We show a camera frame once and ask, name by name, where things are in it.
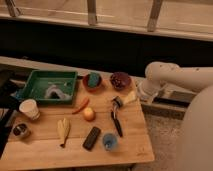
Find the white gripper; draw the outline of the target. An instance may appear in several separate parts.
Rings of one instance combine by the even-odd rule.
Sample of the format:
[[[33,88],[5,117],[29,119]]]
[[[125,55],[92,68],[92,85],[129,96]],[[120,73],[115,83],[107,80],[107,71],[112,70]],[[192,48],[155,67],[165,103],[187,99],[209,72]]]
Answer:
[[[153,101],[153,99],[158,95],[159,91],[162,89],[162,86],[157,83],[153,83],[148,79],[143,79],[137,85],[137,93],[138,97],[145,102]],[[131,103],[137,99],[137,95],[135,91],[131,91],[123,101],[123,104],[126,105]]]

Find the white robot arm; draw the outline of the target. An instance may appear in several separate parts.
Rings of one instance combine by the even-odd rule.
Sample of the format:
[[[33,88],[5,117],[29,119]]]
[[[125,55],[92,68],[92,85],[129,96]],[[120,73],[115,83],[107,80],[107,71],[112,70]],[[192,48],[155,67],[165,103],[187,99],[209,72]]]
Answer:
[[[172,171],[213,171],[213,67],[151,62],[137,86],[137,95],[147,102],[167,84],[196,93],[181,124]]]

